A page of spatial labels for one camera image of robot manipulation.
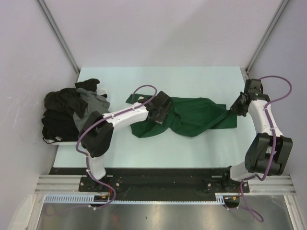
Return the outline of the green t shirt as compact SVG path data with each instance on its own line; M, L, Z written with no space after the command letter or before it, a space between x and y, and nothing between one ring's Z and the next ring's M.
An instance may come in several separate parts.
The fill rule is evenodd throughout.
M209 129L237 127L237 116L225 104L216 104L208 98L171 98L171 109L162 124L146 119L130 126L132 134L149 138L171 129L176 134L192 138Z

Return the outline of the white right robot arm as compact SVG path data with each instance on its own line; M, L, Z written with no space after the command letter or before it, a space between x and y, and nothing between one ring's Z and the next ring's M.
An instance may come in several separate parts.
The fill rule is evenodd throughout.
M258 178L264 181L269 176L283 174L289 159L293 141L284 136L278 128L271 110L271 100L264 93L261 79L245 81L230 111L237 116L250 115L256 136L246 152L242 163L229 166L223 174L221 186L226 192L233 192L239 183Z

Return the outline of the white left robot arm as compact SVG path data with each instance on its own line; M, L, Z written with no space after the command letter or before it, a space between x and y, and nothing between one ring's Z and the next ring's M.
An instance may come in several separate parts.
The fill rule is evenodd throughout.
M131 106L117 112L92 112L79 132L76 150L85 155L87 173L91 176L89 186L97 192L106 186L104 154L110 147L113 134L147 120L163 124L173 102L163 91L147 97L134 93L131 99Z

